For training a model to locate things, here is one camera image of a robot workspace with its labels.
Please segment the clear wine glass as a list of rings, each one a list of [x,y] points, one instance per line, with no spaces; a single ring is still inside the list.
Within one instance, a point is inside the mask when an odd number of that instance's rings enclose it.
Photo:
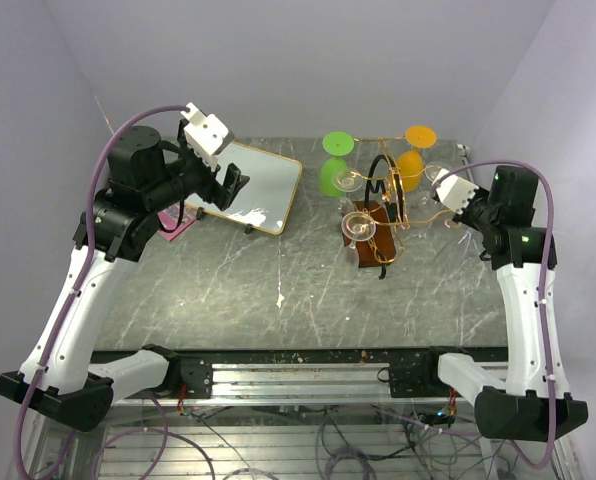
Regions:
[[[338,211],[345,216],[355,210],[354,203],[348,194],[359,190],[364,183],[362,175],[353,169],[341,170],[332,178],[332,184],[342,193],[338,201]]]
[[[377,225],[374,219],[367,213],[354,211],[343,216],[341,220],[341,231],[348,240],[345,247],[346,261],[353,267],[358,268],[360,256],[357,249],[359,242],[366,242],[373,238]]]
[[[423,170],[422,177],[417,189],[414,192],[414,206],[422,208],[429,202],[429,190],[436,180],[436,177],[443,171],[449,171],[451,167],[444,162],[428,163]]]

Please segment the orange plastic wine glass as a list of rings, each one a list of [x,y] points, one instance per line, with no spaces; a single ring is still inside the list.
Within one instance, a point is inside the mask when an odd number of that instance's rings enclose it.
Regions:
[[[396,160],[399,178],[405,193],[414,191],[420,184],[425,165],[421,151],[429,149],[437,141],[436,133],[428,126],[414,125],[404,133],[404,139],[411,149]]]

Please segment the green plastic wine glass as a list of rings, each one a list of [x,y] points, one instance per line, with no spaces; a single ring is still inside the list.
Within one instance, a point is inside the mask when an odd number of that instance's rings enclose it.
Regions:
[[[320,169],[319,189],[328,197],[339,197],[343,192],[337,187],[337,175],[347,169],[344,159],[351,153],[355,146],[353,137],[341,131],[329,132],[322,140],[324,151],[329,155]]]

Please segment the clear wine glass front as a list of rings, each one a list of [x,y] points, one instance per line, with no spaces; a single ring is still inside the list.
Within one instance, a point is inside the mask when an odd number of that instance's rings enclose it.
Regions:
[[[360,256],[357,249],[359,242],[366,242],[373,238],[377,225],[374,219],[367,213],[354,211],[343,216],[341,220],[341,231],[348,240],[345,247],[346,261],[353,267],[358,268]]]

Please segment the clear tall flute glass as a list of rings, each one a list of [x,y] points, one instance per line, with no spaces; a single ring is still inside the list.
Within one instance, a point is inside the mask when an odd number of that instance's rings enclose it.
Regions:
[[[439,246],[433,257],[434,269],[443,274],[454,273],[461,269],[467,260],[472,231],[469,227],[452,217],[442,222],[439,233]]]

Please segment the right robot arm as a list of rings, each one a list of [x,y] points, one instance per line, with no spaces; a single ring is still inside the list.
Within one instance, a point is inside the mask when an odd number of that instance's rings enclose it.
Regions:
[[[532,224],[536,193],[546,187],[520,165],[497,166],[489,189],[458,171],[440,168],[432,175],[433,199],[483,237],[504,302],[508,367],[499,379],[466,353],[438,349],[418,380],[433,396],[456,390],[490,439],[552,443],[588,419],[587,404],[571,394],[559,351],[553,226]]]

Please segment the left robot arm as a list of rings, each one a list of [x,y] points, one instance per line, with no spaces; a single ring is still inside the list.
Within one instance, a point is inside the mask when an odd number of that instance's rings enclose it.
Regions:
[[[233,138],[181,122],[169,142],[152,127],[133,126],[107,149],[109,186],[81,215],[59,299],[28,359],[0,375],[1,396],[89,432],[119,400],[143,390],[170,397],[180,389],[182,359],[164,347],[145,345],[106,364],[91,356],[117,290],[161,228],[159,213],[192,194],[225,210],[248,183],[235,164],[217,179],[218,156]]]

